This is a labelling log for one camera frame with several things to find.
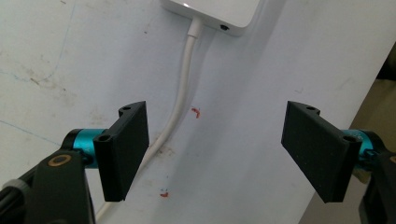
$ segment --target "cable connector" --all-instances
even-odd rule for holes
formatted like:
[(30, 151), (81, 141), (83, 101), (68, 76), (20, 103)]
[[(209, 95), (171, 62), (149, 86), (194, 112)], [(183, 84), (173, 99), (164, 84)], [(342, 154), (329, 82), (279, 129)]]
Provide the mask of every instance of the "cable connector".
[(192, 23), (190, 25), (189, 31), (187, 32), (187, 35), (198, 39), (203, 28), (204, 28), (204, 21), (200, 17), (194, 16), (192, 18)]

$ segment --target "metal screw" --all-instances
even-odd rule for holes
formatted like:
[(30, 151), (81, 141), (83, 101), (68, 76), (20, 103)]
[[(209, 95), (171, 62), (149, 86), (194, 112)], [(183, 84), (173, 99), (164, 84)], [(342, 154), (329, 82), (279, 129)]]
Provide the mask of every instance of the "metal screw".
[(390, 160), (391, 160), (393, 163), (395, 163), (395, 164), (396, 164), (396, 156), (392, 156), (392, 157), (390, 157)]

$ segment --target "brass insert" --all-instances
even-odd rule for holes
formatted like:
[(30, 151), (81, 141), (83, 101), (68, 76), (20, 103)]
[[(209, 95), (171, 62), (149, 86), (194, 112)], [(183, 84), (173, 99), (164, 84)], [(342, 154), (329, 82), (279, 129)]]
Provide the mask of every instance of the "brass insert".
[(59, 155), (59, 156), (56, 156), (56, 157), (50, 159), (49, 166), (61, 166), (63, 164), (68, 163), (71, 160), (72, 160), (72, 157), (70, 155), (65, 155), (65, 154)]

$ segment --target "cable port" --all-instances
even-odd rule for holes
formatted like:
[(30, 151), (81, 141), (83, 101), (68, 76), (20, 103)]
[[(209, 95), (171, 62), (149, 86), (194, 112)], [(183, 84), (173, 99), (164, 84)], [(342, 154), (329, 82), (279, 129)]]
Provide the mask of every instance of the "cable port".
[(228, 31), (228, 30), (230, 30), (230, 28), (229, 28), (228, 26), (226, 26), (226, 25), (221, 25), (221, 26), (220, 26), (220, 29), (223, 30), (223, 31)]

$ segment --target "blue metal joint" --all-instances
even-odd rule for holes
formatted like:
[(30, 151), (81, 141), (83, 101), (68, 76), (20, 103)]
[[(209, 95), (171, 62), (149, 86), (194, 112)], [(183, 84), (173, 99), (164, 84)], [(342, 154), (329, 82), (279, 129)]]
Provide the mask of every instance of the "blue metal joint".
[(343, 132), (361, 140), (361, 150), (359, 151), (359, 159), (355, 167), (365, 171), (372, 171), (373, 162), (379, 152), (375, 150), (370, 137), (361, 130), (343, 130)]
[(84, 161), (87, 163), (86, 168), (98, 168), (93, 146), (93, 138), (104, 132), (105, 129), (83, 129), (76, 136), (73, 149), (81, 151)]

